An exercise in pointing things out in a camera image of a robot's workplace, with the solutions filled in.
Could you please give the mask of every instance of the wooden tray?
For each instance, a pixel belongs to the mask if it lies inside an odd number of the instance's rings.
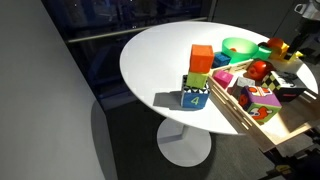
[[[308,129],[320,124],[320,96],[312,91],[305,91],[291,102],[281,103],[282,109],[264,125],[259,125],[242,107],[238,100],[223,89],[213,78],[218,70],[234,75],[229,87],[232,87],[238,76],[242,76],[252,60],[224,66],[210,71],[208,78],[211,95],[220,102],[233,117],[232,121],[243,129],[266,152],[278,144],[293,138]]]

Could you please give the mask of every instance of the red toy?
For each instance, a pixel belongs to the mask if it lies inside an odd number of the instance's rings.
[[[270,62],[257,60],[252,62],[247,72],[250,79],[261,81],[267,74],[274,70],[275,68]]]

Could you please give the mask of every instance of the floor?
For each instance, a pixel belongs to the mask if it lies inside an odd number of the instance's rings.
[[[307,65],[320,82],[320,65]],[[138,100],[106,115],[119,180],[259,179],[273,168],[249,137],[219,134],[211,134],[212,149],[203,163],[178,167],[164,158],[157,145],[157,129],[164,117]],[[311,144],[310,138],[300,135],[278,149],[290,156]]]

